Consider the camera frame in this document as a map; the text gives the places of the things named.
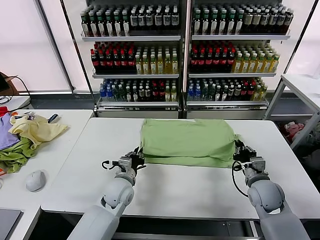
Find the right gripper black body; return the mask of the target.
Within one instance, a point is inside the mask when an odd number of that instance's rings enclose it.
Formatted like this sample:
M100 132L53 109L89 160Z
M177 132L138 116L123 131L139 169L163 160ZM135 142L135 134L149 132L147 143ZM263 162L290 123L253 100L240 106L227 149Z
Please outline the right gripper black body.
M234 153L233 160L238 162L250 162L251 158L257 157L257 152L249 146L246 146L245 151L240 151Z

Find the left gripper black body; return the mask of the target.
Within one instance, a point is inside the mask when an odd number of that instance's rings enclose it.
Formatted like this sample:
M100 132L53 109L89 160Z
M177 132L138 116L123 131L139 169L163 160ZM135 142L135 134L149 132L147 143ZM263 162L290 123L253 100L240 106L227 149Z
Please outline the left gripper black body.
M146 167L145 165L145 158L139 158L137 155L133 156L131 159L131 168L137 172L140 169Z

